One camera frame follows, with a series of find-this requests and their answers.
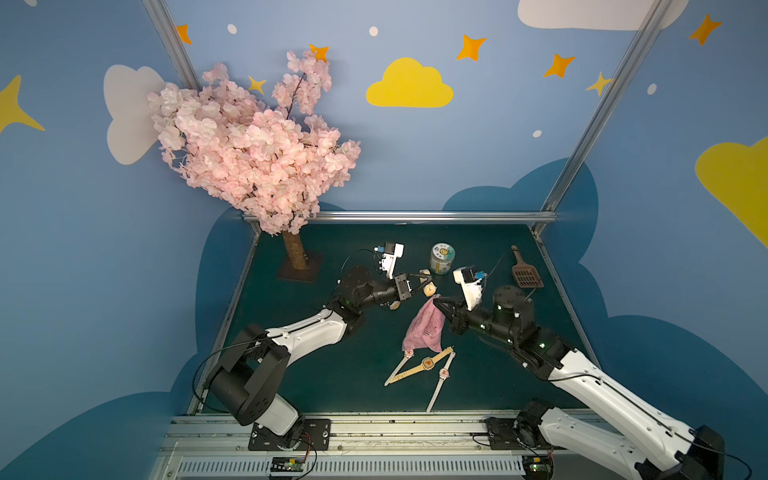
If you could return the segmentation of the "pink cloth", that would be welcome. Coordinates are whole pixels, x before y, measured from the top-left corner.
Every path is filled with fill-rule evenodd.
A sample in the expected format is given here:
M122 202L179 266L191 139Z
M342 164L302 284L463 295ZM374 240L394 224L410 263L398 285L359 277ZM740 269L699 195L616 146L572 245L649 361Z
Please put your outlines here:
M426 348L440 353L443 350L441 336L445 324L445 314L435 304L440 298L439 294L435 294L420 308L402 341L403 351Z

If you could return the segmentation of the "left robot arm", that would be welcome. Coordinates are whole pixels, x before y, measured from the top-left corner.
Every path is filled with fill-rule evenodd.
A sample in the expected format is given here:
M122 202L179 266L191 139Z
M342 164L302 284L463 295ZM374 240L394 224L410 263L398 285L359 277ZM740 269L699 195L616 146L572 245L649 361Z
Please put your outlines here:
M269 441L298 441L303 417L279 394L289 366L348 337L360 326L364 310L412 298L432 281L428 273L399 273L377 280L357 266L339 281L329 303L317 314L293 324L263 329L251 324L222 350L203 382L240 425L268 433Z

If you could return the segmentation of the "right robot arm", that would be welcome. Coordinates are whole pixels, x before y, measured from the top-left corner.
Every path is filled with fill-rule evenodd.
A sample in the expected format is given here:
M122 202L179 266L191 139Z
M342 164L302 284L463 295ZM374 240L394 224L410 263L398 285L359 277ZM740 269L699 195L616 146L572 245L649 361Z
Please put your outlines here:
M725 444L720 434L663 413L538 325L532 300L519 288L496 289L491 309L455 297L440 297L434 304L453 333L472 329L504 343L524 369L570 394L611 427L604 430L546 401L533 400L514 422L525 447L566 449L624 479L723 478Z

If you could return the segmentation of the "jar with sunflower lid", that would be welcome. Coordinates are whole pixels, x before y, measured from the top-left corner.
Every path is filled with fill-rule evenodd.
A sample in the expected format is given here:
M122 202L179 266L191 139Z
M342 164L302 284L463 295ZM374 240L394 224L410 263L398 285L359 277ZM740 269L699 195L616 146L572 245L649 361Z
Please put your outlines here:
M447 243L436 243L430 252L430 270L437 275L445 275L451 271L456 250Z

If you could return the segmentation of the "brown litter scoop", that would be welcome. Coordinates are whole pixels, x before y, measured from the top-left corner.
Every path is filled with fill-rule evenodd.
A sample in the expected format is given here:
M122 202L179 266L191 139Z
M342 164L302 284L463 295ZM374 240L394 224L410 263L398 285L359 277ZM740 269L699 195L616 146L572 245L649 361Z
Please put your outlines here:
M512 276L521 289L538 289L544 286L538 270L527 263L522 252L516 245L511 246L511 251L515 257L515 265L512 267Z

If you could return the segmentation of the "right circuit board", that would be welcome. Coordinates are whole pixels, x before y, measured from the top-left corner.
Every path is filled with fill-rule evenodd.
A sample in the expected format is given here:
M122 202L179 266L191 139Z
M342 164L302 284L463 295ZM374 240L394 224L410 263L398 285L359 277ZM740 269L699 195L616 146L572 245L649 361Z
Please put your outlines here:
M554 474L554 464L549 457L525 456L522 467L524 480L551 480Z

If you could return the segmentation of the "circuit board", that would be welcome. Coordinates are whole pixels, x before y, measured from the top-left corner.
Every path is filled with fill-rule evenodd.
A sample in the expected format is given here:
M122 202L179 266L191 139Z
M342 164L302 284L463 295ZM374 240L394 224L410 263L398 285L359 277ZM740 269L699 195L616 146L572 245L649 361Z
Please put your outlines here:
M297 457L273 457L269 463L269 479L296 479L308 469L307 462Z
M554 474L554 464L549 457L525 456L522 467L524 480L551 480Z

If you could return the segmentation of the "left circuit board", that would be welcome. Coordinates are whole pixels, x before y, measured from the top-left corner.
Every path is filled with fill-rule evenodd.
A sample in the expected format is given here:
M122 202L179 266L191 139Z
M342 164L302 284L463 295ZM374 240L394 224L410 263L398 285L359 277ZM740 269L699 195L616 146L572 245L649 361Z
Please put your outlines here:
M269 463L269 479L296 479L308 469L307 462L297 457L273 457Z

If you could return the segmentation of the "back aluminium frame bar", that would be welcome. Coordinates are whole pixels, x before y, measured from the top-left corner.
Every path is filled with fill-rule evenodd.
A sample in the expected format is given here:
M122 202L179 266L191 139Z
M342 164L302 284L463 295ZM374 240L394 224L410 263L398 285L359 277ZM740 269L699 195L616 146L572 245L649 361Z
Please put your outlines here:
M553 223L554 212L324 211L310 222L324 224L534 224Z

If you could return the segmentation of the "brown tree base plate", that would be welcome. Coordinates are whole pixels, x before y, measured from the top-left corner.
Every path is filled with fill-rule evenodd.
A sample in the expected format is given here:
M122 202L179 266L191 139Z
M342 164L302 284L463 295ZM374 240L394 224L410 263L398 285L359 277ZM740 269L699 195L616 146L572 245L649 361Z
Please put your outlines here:
M277 278L285 281L314 283L320 267L323 263L324 255L318 251L308 251L305 253L306 269L297 270L291 262L290 256L286 255L277 271Z

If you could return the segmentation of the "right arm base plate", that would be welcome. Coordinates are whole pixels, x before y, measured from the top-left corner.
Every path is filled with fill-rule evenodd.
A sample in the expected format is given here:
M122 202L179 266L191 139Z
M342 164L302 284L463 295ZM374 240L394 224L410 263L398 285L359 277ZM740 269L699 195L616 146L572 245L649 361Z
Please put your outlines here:
M550 450L554 448L540 430L541 421L523 415L516 418L489 417L484 420L492 450Z

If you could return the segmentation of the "aluminium front rail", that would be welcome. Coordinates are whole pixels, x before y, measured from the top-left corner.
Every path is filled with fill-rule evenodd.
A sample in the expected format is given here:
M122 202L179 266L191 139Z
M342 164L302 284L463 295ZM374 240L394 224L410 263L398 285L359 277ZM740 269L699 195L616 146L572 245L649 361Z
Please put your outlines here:
M332 421L329 448L249 451L252 428L222 414L172 420L152 479L269 479L273 457L297 457L296 479L523 479L524 449L492 450L488 413L348 412L308 418Z

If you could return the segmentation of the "left aluminium frame post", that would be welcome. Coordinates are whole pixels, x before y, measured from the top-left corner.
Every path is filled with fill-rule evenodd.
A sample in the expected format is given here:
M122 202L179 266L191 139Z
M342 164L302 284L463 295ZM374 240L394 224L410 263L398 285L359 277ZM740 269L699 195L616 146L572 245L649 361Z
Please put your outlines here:
M182 85L188 89L200 89L201 84L198 75L186 51L185 43L176 28L167 2L164 0L143 0L142 3Z

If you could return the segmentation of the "aluminium frame post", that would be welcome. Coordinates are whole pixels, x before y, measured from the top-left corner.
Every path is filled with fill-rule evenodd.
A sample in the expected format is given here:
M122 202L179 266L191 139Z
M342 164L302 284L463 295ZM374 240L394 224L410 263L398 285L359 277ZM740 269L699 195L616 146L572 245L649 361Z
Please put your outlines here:
M675 1L672 0L656 0L651 3L637 33L614 72L614 80L608 85L608 91L599 100L582 136L541 207L540 213L547 214L551 220L539 220L532 225L532 233L535 237L540 237L546 226L557 220L556 210L558 206L585 163L615 108L619 105L635 74L652 49L655 40L663 30L664 19L674 4Z
M200 89L201 84L198 75L186 51L185 43L176 28L167 2L164 0L143 0L142 3L182 85L188 89Z

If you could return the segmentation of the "right aluminium frame post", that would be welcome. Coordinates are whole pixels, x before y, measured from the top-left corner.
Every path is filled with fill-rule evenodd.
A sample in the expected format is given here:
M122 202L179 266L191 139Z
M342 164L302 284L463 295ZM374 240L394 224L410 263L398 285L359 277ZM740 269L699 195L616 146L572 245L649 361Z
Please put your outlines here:
M582 136L541 207L540 213L547 214L551 220L539 220L532 225L532 233L535 237L540 237L546 226L557 220L556 210L558 206L585 163L615 108L619 105L635 74L652 49L655 40L663 30L664 19L674 4L675 1L672 0L656 0L651 3L637 33L614 72L614 80L608 85L608 91L599 100Z

